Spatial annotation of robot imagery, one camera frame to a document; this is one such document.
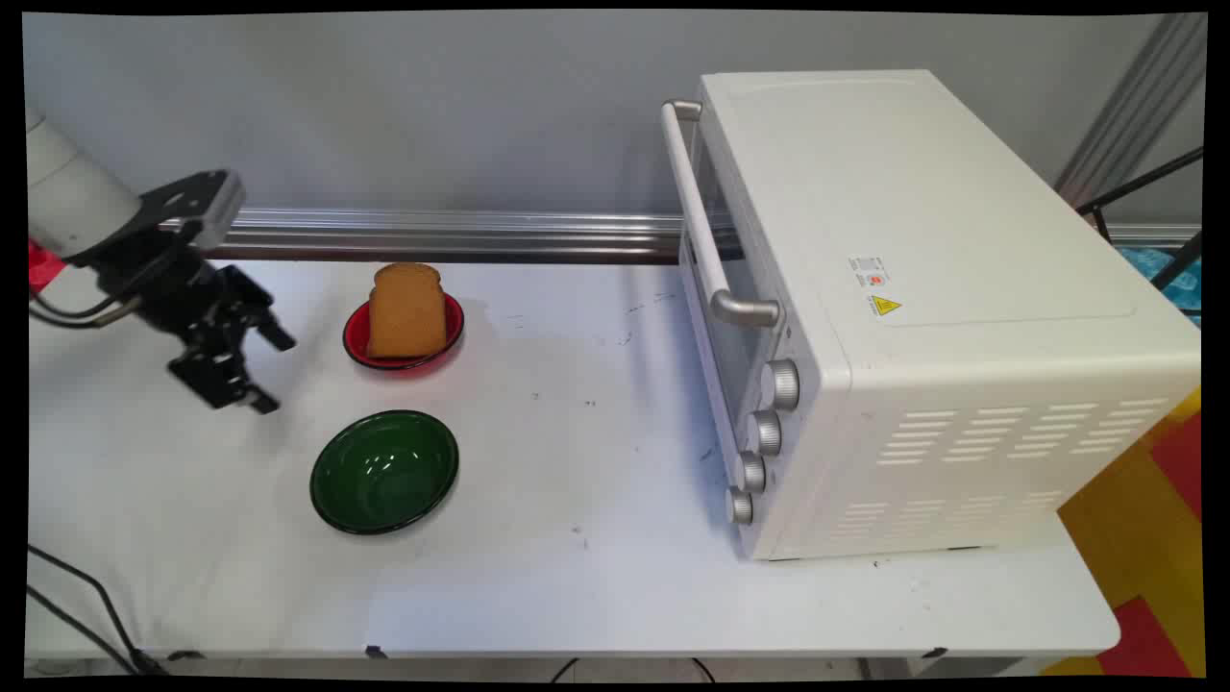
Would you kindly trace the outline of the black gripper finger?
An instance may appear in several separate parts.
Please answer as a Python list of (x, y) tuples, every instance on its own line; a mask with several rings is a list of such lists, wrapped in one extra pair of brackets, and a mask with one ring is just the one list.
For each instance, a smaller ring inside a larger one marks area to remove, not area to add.
[(232, 352), (219, 356), (184, 352), (169, 363), (169, 372), (214, 411), (241, 406), (264, 415), (280, 408), (278, 399), (250, 379), (244, 359)]
[(295, 338), (282, 328), (280, 321), (276, 318), (276, 315), (271, 310), (256, 310), (252, 312), (251, 327), (252, 329), (258, 329), (260, 336), (277, 352), (289, 352), (296, 345)]

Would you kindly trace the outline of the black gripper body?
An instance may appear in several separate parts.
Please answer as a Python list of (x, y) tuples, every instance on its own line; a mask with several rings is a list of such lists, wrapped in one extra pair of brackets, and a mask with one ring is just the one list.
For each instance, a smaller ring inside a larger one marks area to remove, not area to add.
[(109, 297), (135, 302), (139, 320), (176, 337), (182, 355), (232, 352), (245, 363), (251, 313), (272, 311), (274, 304), (272, 295), (237, 267), (218, 268), (189, 245), (113, 248), (97, 256), (95, 272)]

